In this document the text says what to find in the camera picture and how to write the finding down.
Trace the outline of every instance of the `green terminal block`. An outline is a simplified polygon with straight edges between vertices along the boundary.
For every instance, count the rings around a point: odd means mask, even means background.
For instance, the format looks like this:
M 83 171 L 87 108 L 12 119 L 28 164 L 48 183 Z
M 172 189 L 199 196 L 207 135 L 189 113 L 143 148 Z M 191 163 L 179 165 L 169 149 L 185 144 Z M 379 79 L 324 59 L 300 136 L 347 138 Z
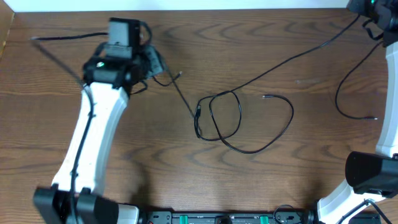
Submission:
M 269 224 L 268 217 L 260 217 L 260 224 Z
M 188 215 L 180 216 L 180 224 L 188 224 Z

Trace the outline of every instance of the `led light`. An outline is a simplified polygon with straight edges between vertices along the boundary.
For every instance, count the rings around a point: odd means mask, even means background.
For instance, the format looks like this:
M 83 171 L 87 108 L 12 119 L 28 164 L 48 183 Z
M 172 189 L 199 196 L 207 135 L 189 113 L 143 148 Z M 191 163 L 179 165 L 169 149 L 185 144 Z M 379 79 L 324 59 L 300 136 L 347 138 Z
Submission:
M 101 68 L 101 67 L 103 67 L 104 65 L 105 65 L 104 62 L 98 62 L 98 63 L 97 63 L 97 68 Z

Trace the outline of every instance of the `wooden table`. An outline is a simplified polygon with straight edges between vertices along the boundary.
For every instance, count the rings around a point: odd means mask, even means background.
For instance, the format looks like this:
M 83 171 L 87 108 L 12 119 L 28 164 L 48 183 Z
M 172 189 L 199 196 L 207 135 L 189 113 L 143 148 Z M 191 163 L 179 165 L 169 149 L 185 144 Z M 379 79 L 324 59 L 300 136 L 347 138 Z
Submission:
M 154 45 L 192 107 L 200 98 L 232 89 L 297 53 L 328 40 L 355 15 L 344 9 L 18 13 L 0 62 L 0 223 L 41 223 L 32 204 L 37 186 L 50 186 L 65 157 L 80 110 L 74 80 L 45 58 L 28 38 L 106 31 L 109 17 L 146 21 Z M 221 142 L 197 139 L 193 121 L 174 87 L 149 81 L 133 96 L 114 137 L 105 197 L 177 211 L 274 210 L 287 203 L 309 208 L 345 177 L 351 151 L 374 152 L 386 101 L 385 50 L 377 49 L 345 83 L 341 108 L 378 121 L 342 117 L 333 104 L 345 74 L 373 47 L 360 21 L 337 41 L 289 62 L 236 93 L 243 123 L 231 142 L 260 148 L 284 127 L 288 97 L 295 117 L 287 132 L 262 153 L 244 155 Z M 44 43 L 81 71 L 104 37 Z M 159 78 L 165 81 L 165 75 Z M 216 132 L 203 104 L 201 126 Z M 223 133 L 236 126 L 231 97 L 215 103 Z M 382 210 L 398 221 L 398 201 Z

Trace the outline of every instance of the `black cable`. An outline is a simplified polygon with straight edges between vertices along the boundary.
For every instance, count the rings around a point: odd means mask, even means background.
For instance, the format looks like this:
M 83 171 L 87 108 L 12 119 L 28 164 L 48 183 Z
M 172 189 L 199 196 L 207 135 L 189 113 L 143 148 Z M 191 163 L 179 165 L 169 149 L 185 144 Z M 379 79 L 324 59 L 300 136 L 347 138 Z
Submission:
M 145 90 L 148 89 L 148 84 L 147 84 L 144 80 L 141 80 L 140 82 L 144 85 L 144 87 L 143 87 L 142 89 L 140 89 L 140 90 L 134 92 L 134 93 L 131 93 L 130 95 L 142 93 L 143 91 L 145 91 Z
M 374 203 L 371 199 L 366 199 L 359 205 L 357 205 L 355 208 L 353 208 L 351 211 L 349 211 L 346 215 L 343 215 L 343 217 L 340 219 L 338 224 L 342 224 L 344 220 L 346 220 L 348 217 L 352 216 L 353 213 L 358 211 L 362 207 L 367 207 L 369 204 L 371 204 L 378 214 L 381 216 L 381 218 L 387 223 L 387 224 L 392 224 L 392 222 L 386 217 L 386 215 L 381 211 L 381 209 Z
M 145 30 L 148 32 L 148 39 L 144 43 L 144 45 L 149 45 L 152 42 L 152 30 L 149 28 L 148 24 L 146 22 L 140 21 L 141 26 L 145 28 Z
M 174 78 L 172 77 L 172 79 L 173 80 L 177 80 L 178 78 L 180 78 L 181 77 L 181 73 L 178 73 Z M 163 83 L 161 83 L 161 82 L 159 82 L 155 77 L 152 77 L 152 79 L 157 83 L 157 84 L 159 84 L 159 85 L 161 85 L 161 86 L 163 86 L 163 87 L 167 87 L 167 86 L 169 86 L 169 85 L 171 85 L 173 82 L 169 82 L 168 84 L 163 84 Z
M 300 217 L 300 219 L 301 219 L 301 215 L 296 211 L 296 209 L 293 207 L 293 206 L 291 206 L 291 205 L 279 205 L 276 209 L 275 209 L 275 211 L 274 211 L 274 213 L 272 214 L 272 218 L 275 220 L 275 222 L 277 222 L 278 224 L 283 224 L 282 222 L 280 222 L 277 218 L 276 218 L 276 212 L 278 211 L 278 209 L 280 209 L 281 207 L 290 207 L 290 208 L 292 208 L 293 210 L 294 210 L 294 212 L 297 214 L 297 216 L 298 217 Z
M 237 152 L 245 153 L 245 154 L 257 153 L 257 152 L 260 152 L 260 151 L 264 150 L 264 149 L 267 148 L 268 146 L 270 146 L 272 143 L 274 143 L 276 140 L 278 140 L 278 139 L 286 132 L 287 128 L 289 127 L 290 123 L 292 122 L 293 115 L 294 115 L 294 107 L 293 107 L 293 105 L 291 104 L 291 102 L 290 102 L 286 97 L 279 96 L 279 95 L 266 95 L 266 96 L 265 96 L 266 98 L 276 97 L 276 98 L 280 98 L 280 99 L 282 99 L 282 100 L 285 100 L 285 101 L 290 105 L 290 107 L 291 107 L 291 109 L 292 109 L 292 116 L 290 117 L 290 120 L 289 120 L 289 122 L 287 123 L 286 127 L 285 127 L 285 128 L 280 132 L 280 134 L 278 134 L 270 143 L 266 144 L 264 147 L 262 147 L 262 148 L 260 148 L 260 149 L 258 149 L 258 150 L 255 150 L 255 151 L 244 151 L 244 150 L 241 150 L 241 149 L 238 149 L 238 148 L 232 146 L 229 142 L 227 142 L 227 141 L 225 140 L 225 139 L 228 139 L 229 137 L 233 136 L 234 134 L 236 134 L 236 133 L 238 132 L 238 129 L 239 129 L 240 124 L 241 124 L 242 109 L 241 109 L 241 105 L 240 105 L 239 99 L 238 99 L 238 97 L 236 96 L 236 94 L 234 93 L 234 91 L 235 91 L 235 90 L 238 90 L 238 89 L 240 89 L 240 88 L 242 88 L 242 87 L 244 87 L 244 86 L 246 86 L 246 85 L 248 85 L 248 84 L 250 84 L 250 83 L 253 82 L 253 81 L 256 81 L 257 79 L 263 77 L 264 75 L 268 74 L 269 72 L 271 72 L 271 71 L 273 71 L 273 70 L 279 68 L 280 66 L 284 65 L 285 63 L 287 63 L 287 62 L 289 62 L 289 61 L 291 61 L 291 60 L 293 60 L 293 59 L 295 59 L 295 58 L 298 58 L 298 57 L 301 57 L 301 56 L 303 56 L 303 55 L 309 54 L 309 53 L 311 53 L 311 52 L 313 52 L 313 51 L 315 51 L 315 50 L 318 50 L 318 49 L 320 49 L 320 48 L 322 48 L 322 47 L 328 45 L 329 43 L 333 42 L 333 41 L 336 40 L 338 37 L 340 37 L 345 31 L 347 31 L 347 30 L 359 19 L 359 17 L 360 17 L 360 15 L 358 15 L 350 24 L 348 24 L 348 25 L 347 25 L 343 30 L 341 30 L 338 34 L 336 34 L 336 35 L 335 35 L 334 37 L 332 37 L 330 40 L 328 40 L 328 41 L 322 43 L 321 45 L 319 45 L 319 46 L 317 46 L 317 47 L 314 47 L 314 48 L 312 48 L 312 49 L 310 49 L 310 50 L 307 50 L 307 51 L 305 51 L 305 52 L 302 52 L 302 53 L 300 53 L 300 54 L 298 54 L 298 55 L 295 55 L 295 56 L 293 56 L 293 57 L 291 57 L 291 58 L 288 58 L 287 60 L 284 60 L 282 63 L 276 65 L 275 67 L 272 67 L 271 69 L 269 69 L 268 71 L 264 72 L 263 74 L 257 76 L 256 78 L 253 78 L 252 80 L 246 82 L 246 83 L 243 84 L 243 85 L 240 85 L 240 86 L 238 86 L 238 87 L 236 87 L 236 88 L 233 88 L 233 89 L 230 90 L 230 91 L 224 91 L 224 92 L 219 93 L 219 94 L 217 94 L 217 95 L 206 96 L 206 97 L 200 99 L 200 100 L 198 101 L 198 103 L 197 103 L 197 107 L 196 107 L 195 114 L 194 114 L 194 122 L 193 122 L 193 125 L 194 125 L 194 128 L 195 128 L 195 133 L 196 133 L 197 137 L 200 138 L 200 139 L 202 139 L 202 140 L 205 140 L 205 141 L 219 141 L 219 140 L 221 140 L 221 141 L 222 141 L 227 147 L 229 147 L 230 149 L 232 149 L 232 150 L 234 150 L 234 151 L 237 151 Z M 226 137 L 223 137 L 223 136 L 221 135 L 219 129 L 218 129 L 216 120 L 214 119 L 213 111 L 211 110 L 211 103 L 212 103 L 212 101 L 213 101 L 215 98 L 217 98 L 217 97 L 219 97 L 219 96 L 222 96 L 222 95 L 225 95 L 225 94 L 227 94 L 227 93 L 232 93 L 232 94 L 236 97 L 237 102 L 238 102 L 240 117 L 239 117 L 238 126 L 237 126 L 237 128 L 235 129 L 235 131 L 234 131 L 232 134 L 230 134 L 230 135 L 228 135 L 228 136 L 226 136 Z M 205 100 L 205 99 L 207 99 L 207 98 L 211 98 L 211 101 L 210 101 L 210 103 L 209 103 L 209 109 L 210 109 L 211 118 L 212 118 L 213 123 L 214 123 L 214 125 L 215 125 L 215 128 L 216 128 L 216 130 L 217 130 L 217 134 L 218 134 L 218 137 L 219 137 L 219 138 L 214 138 L 214 139 L 204 138 L 204 137 L 202 136 L 201 129 L 200 129 L 200 127 L 199 127 L 199 117 L 200 117 L 200 112 L 201 112 L 201 105 L 200 105 L 200 103 L 201 103 L 202 100 Z
M 173 78 L 173 75 L 172 75 L 172 73 L 170 72 L 170 70 L 167 70 L 167 74 L 169 74 L 170 78 L 172 79 L 172 83 L 173 83 L 175 89 L 177 90 L 177 92 L 178 92 L 179 95 L 181 96 L 181 99 L 182 99 L 182 101 L 185 103 L 185 106 L 187 106 L 191 118 L 193 118 L 194 115 L 193 115 L 193 112 L 192 112 L 192 110 L 191 110 L 191 107 L 189 107 L 189 104 L 188 104 L 187 100 L 185 99 L 185 97 L 184 97 L 184 95 L 182 94 L 180 88 L 179 88 L 178 85 L 176 84 L 176 82 L 175 82 L 175 80 L 174 80 L 174 78 Z
M 337 88 L 337 90 L 336 90 L 336 95 L 335 95 L 335 106 L 336 106 L 337 111 L 338 111 L 341 115 L 345 116 L 346 118 L 350 118 L 350 119 L 373 119 L 373 120 L 377 119 L 377 118 L 375 118 L 375 117 L 373 117 L 373 116 L 365 116 L 365 117 L 354 117 L 354 116 L 350 116 L 350 115 L 348 115 L 348 114 L 346 114 L 346 113 L 344 113 L 344 112 L 342 112 L 342 111 L 340 110 L 340 107 L 338 106 L 338 101 L 337 101 L 337 99 L 338 99 L 338 94 L 339 94 L 339 92 L 340 92 L 340 88 L 341 88 L 341 86 L 343 85 L 344 81 L 345 81 L 345 80 L 349 77 L 349 75 L 351 75 L 359 66 L 361 66 L 362 63 L 365 62 L 366 59 L 368 59 L 369 56 L 370 56 L 370 55 L 377 49 L 377 47 L 380 46 L 382 43 L 383 43 L 383 41 L 377 43 L 377 44 L 372 48 L 372 50 L 365 56 L 365 58 L 363 58 L 357 65 L 355 65 L 355 67 L 354 67 L 353 69 L 351 69 L 351 70 L 347 73 L 347 75 L 342 79 L 342 81 L 341 81 L 340 84 L 338 85 L 338 88 Z
M 78 223 L 78 216 L 77 216 L 76 203 L 75 203 L 75 191 L 76 191 L 75 190 L 75 187 L 76 187 L 75 184 L 76 184 L 76 177 L 77 177 L 77 167 L 78 167 L 78 162 L 79 162 L 79 159 L 80 159 L 81 151 L 83 149 L 83 145 L 84 145 L 84 142 L 86 140 L 86 137 L 87 137 L 87 134 L 88 134 L 88 130 L 90 128 L 91 120 L 94 117 L 94 99 L 93 99 L 93 95 L 91 93 L 90 87 L 85 85 L 82 82 L 82 80 L 80 79 L 79 75 L 77 75 L 68 65 L 65 65 L 56 56 L 54 56 L 48 50 L 43 48 L 40 45 L 39 40 L 40 39 L 38 39 L 38 38 L 33 39 L 33 41 L 32 41 L 33 46 L 36 47 L 40 52 L 42 52 L 51 61 L 56 63 L 59 67 L 64 69 L 69 75 L 71 75 L 75 79 L 77 84 L 79 84 L 81 89 L 84 90 L 84 92 L 86 93 L 86 95 L 88 97 L 88 101 L 90 102 L 90 112 L 88 113 L 88 119 L 87 119 L 86 127 L 85 127 L 85 130 L 84 130 L 83 135 L 81 137 L 78 150 L 76 152 L 75 161 L 73 163 L 73 168 L 72 168 L 72 171 L 71 171 L 71 181 L 70 181 L 70 194 L 69 194 L 69 196 L 70 196 L 70 212 L 71 212 L 72 218 L 76 221 L 76 223 Z
M 291 60 L 293 60 L 293 59 L 295 59 L 295 58 L 301 57 L 301 56 L 303 56 L 303 55 L 306 55 L 306 54 L 308 54 L 308 53 L 311 53 L 311 52 L 313 52 L 313 51 L 315 51 L 315 50 L 318 50 L 318 49 L 320 49 L 320 48 L 322 48 L 322 47 L 324 47 L 324 46 L 330 44 L 331 42 L 333 42 L 334 40 L 336 40 L 338 37 L 340 37 L 344 32 L 346 32 L 352 25 L 354 25 L 354 23 L 359 19 L 359 17 L 360 17 L 360 15 L 358 15 L 358 16 L 354 19 L 353 22 L 351 22 L 350 24 L 348 24 L 348 26 L 346 26 L 343 30 L 341 30 L 338 34 L 336 34 L 332 39 L 330 39 L 330 40 L 324 42 L 323 44 L 321 44 L 321 45 L 319 45 L 319 46 L 317 46 L 317 47 L 314 47 L 314 48 L 312 48 L 312 49 L 310 49 L 310 50 L 307 50 L 307 51 L 305 51 L 305 52 L 302 52 L 301 54 L 295 55 L 295 56 L 293 56 L 293 57 L 291 57 L 291 58 L 288 58 L 288 59 L 284 60 L 282 63 L 276 65 L 275 67 L 273 67 L 273 68 L 271 68 L 270 70 L 264 72 L 263 74 L 259 75 L 258 77 L 253 78 L 252 80 L 248 81 L 247 83 L 245 83 L 245 84 L 243 84 L 243 85 L 240 85 L 240 86 L 236 87 L 235 89 L 232 89 L 231 91 L 238 90 L 238 89 L 240 89 L 240 88 L 242 88 L 242 87 L 248 85 L 249 83 L 251 83 L 251 82 L 253 82 L 253 81 L 256 81 L 257 79 L 263 77 L 264 75 L 268 74 L 269 72 L 271 72 L 271 71 L 273 71 L 273 70 L 279 68 L 280 66 L 284 65 L 285 63 L 287 63 L 287 62 L 289 62 L 289 61 L 291 61 Z
M 373 32 L 372 32 L 372 30 L 370 29 L 370 28 L 368 28 L 368 27 L 366 27 L 369 23 L 371 23 L 371 22 L 373 22 L 374 23 L 374 20 L 373 19 L 368 19 L 367 21 L 365 21 L 363 24 L 362 24 L 362 28 L 364 29 L 364 30 L 366 30 L 366 32 L 368 33 L 368 36 L 372 39 L 372 40 L 380 40 L 381 38 L 383 38 L 384 37 L 384 32 L 382 32 L 381 34 L 379 34 L 378 36 L 373 36 Z
M 92 34 L 84 34 L 84 35 L 76 35 L 76 36 L 68 36 L 68 37 L 32 37 L 31 40 L 75 40 L 75 39 L 82 39 L 86 37 L 94 37 L 98 35 L 107 35 L 107 32 L 95 32 Z

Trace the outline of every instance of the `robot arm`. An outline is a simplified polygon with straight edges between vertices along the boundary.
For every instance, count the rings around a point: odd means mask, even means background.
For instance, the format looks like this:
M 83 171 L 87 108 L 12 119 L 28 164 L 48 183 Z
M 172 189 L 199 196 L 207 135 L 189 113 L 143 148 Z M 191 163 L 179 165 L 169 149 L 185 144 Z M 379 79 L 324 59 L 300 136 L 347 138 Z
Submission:
M 129 97 L 123 88 L 115 89 L 109 83 L 93 82 L 90 89 L 95 103 L 95 117 L 91 121 L 81 152 L 75 185 L 76 193 L 87 188 L 92 194 L 102 195 L 105 185 L 105 169 L 113 136 Z M 52 185 L 58 185 L 59 190 L 70 190 L 70 171 L 90 111 L 90 102 L 86 92 L 83 90 L 81 95 L 80 115 L 67 156 L 52 181 Z
M 393 4 L 394 1 L 364 0 L 351 0 L 348 4 L 349 10 L 363 16 L 377 15 L 372 19 L 385 31 L 386 112 L 376 155 L 352 152 L 347 158 L 345 180 L 317 203 L 318 221 L 323 223 L 348 223 L 368 206 L 364 201 L 380 202 L 398 193 L 398 34 Z
M 393 158 L 398 155 L 398 42 L 387 47 L 386 59 L 388 65 L 386 113 L 376 154 Z
M 137 207 L 101 197 L 116 126 L 127 106 L 132 86 L 142 82 L 148 74 L 148 63 L 140 55 L 148 49 L 140 44 L 140 26 L 141 22 L 137 20 L 111 18 L 108 43 L 101 44 L 83 67 L 85 88 L 90 91 L 94 106 L 91 107 L 87 92 L 83 90 L 80 115 L 67 156 L 51 189 L 35 191 L 34 204 L 46 223 L 75 223 L 76 220 L 71 220 L 71 208 L 78 212 L 79 223 L 145 223 L 145 216 L 140 215 Z M 105 57 L 100 56 L 103 48 Z M 83 139 L 91 110 L 94 116 Z M 83 148 L 77 160 L 73 191 L 71 170 L 81 141 Z M 79 196 L 73 202 L 76 193 Z

